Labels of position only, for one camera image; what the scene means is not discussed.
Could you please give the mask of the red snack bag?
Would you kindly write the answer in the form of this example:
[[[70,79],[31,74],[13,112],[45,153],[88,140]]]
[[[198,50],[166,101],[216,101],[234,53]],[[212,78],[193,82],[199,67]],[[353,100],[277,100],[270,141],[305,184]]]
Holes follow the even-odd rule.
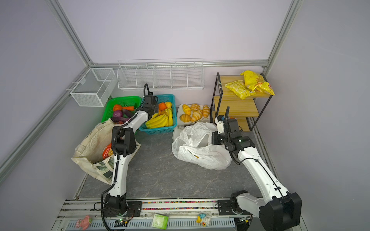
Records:
[[[107,145],[102,153],[102,158],[106,159],[113,155],[112,144]]]

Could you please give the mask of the white plastic grocery bag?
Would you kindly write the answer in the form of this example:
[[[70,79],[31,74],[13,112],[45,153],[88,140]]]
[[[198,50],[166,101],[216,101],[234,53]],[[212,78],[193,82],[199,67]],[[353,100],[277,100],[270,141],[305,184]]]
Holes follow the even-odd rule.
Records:
[[[212,133],[215,131],[217,128],[213,123],[198,122],[185,127],[173,141],[172,153],[179,160],[206,169],[226,169],[232,159],[223,145],[212,145]]]

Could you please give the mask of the cream canvas tote bag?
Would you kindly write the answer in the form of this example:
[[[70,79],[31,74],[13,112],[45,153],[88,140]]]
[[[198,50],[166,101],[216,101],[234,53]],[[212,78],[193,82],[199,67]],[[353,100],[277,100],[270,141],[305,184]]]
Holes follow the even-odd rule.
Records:
[[[99,123],[78,145],[72,161],[93,178],[111,185],[114,171],[114,155],[103,159],[102,153],[112,140],[111,119]]]

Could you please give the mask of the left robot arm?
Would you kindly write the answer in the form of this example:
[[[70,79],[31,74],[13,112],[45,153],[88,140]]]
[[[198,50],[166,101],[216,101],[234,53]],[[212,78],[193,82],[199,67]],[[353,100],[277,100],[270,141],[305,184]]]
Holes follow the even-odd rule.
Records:
[[[129,163],[137,151],[135,132],[147,122],[155,112],[158,97],[144,85],[144,99],[136,113],[121,126],[112,129],[111,148],[114,155],[114,171],[111,186],[101,194],[101,211],[127,212],[126,179]]]

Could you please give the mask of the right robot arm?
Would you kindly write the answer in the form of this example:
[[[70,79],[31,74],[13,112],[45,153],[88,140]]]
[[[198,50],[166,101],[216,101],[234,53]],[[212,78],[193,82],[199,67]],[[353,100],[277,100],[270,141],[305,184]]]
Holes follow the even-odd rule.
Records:
[[[229,110],[227,107],[225,115],[215,119],[217,131],[212,133],[212,144],[223,145],[234,163],[248,170],[262,194],[257,198],[246,190],[233,193],[229,210],[236,215],[248,212],[252,218],[259,218],[266,231],[285,231],[298,226],[301,197],[289,192],[275,177],[252,140],[242,135],[238,121],[229,116]]]

